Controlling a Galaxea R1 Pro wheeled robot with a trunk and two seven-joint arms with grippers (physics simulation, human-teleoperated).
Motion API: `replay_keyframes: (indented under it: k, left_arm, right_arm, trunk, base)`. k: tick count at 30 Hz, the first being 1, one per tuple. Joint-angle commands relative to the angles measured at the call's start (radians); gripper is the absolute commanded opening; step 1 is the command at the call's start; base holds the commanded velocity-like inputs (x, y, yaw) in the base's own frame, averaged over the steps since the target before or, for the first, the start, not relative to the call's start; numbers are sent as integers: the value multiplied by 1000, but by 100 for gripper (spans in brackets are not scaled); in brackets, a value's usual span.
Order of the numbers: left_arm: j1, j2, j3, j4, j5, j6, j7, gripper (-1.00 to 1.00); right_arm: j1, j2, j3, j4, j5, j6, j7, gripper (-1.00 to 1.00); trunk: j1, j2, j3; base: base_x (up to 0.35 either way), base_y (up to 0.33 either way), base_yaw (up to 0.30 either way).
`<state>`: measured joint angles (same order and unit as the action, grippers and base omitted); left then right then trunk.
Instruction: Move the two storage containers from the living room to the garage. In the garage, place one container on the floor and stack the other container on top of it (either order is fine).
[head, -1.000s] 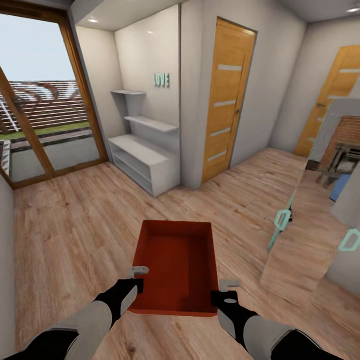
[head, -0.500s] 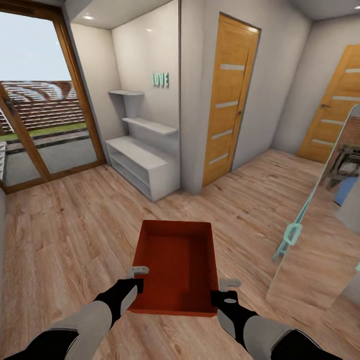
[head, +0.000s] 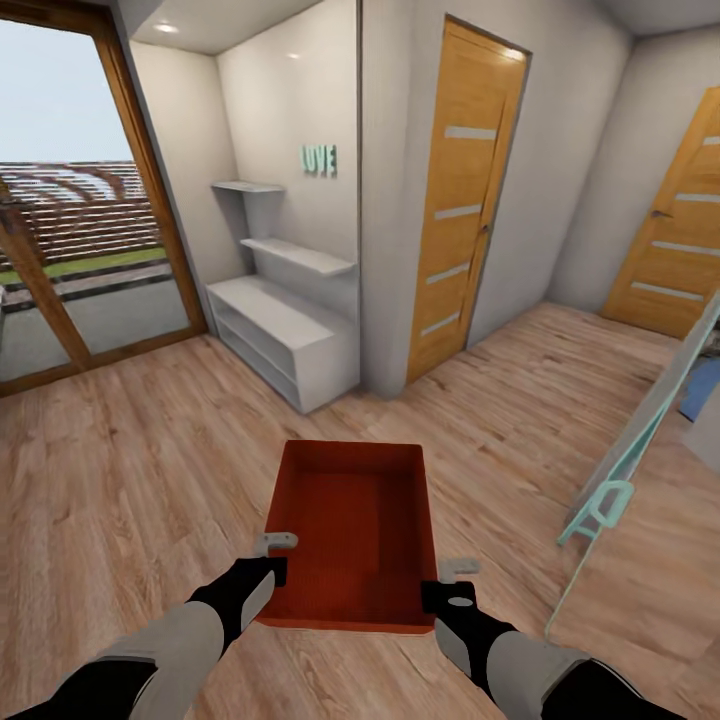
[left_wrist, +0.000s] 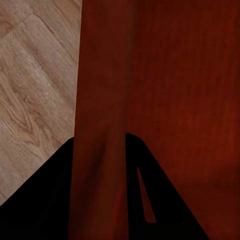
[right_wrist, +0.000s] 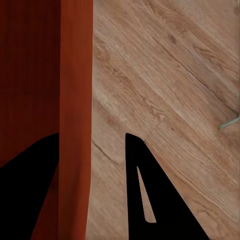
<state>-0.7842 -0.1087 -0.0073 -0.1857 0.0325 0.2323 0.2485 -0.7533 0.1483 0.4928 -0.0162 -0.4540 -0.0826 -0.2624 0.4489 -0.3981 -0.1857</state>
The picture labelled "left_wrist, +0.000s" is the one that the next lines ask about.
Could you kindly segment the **storage box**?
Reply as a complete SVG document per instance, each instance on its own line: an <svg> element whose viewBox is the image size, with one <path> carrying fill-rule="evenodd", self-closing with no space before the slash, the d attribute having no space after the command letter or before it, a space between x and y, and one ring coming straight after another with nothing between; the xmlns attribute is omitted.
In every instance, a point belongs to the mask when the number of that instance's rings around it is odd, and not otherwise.
<svg viewBox="0 0 240 240"><path fill-rule="evenodd" d="M82 0L67 240L129 240L127 133L209 240L240 240L240 0Z"/></svg>

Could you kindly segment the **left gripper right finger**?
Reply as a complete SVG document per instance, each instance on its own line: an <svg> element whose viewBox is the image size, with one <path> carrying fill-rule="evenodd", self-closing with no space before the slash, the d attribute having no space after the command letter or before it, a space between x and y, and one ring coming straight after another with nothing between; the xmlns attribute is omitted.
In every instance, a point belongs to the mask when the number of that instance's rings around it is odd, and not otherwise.
<svg viewBox="0 0 240 240"><path fill-rule="evenodd" d="M210 240L145 142L125 135L129 240ZM140 174L156 223L145 220Z"/></svg>

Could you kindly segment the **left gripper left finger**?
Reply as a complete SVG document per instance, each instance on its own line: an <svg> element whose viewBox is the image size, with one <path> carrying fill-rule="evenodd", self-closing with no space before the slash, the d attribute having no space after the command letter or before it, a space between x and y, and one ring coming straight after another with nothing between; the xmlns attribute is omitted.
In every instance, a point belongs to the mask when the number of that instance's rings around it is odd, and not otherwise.
<svg viewBox="0 0 240 240"><path fill-rule="evenodd" d="M0 240L68 240L74 137L2 206Z"/></svg>

